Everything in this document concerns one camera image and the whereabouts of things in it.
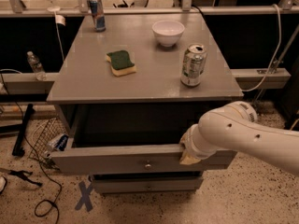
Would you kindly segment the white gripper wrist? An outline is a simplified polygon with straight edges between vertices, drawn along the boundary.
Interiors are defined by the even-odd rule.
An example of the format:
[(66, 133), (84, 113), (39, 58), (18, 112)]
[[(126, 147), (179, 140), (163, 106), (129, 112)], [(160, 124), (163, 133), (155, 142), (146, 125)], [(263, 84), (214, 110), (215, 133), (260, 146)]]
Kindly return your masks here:
[(200, 160), (205, 160), (214, 155), (219, 148), (208, 143), (203, 135), (199, 132), (199, 126), (194, 124), (183, 134), (179, 143), (185, 147), (182, 152), (179, 163), (181, 165), (193, 165)]

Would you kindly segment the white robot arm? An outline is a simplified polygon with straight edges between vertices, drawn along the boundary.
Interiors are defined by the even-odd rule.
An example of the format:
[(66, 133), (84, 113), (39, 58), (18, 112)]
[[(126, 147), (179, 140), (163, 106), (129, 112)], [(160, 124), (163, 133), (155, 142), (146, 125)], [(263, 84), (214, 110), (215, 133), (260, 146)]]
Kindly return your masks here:
[(180, 163), (195, 164), (220, 149), (242, 152), (299, 176), (299, 132), (257, 123), (246, 102), (232, 102), (206, 112), (180, 139)]

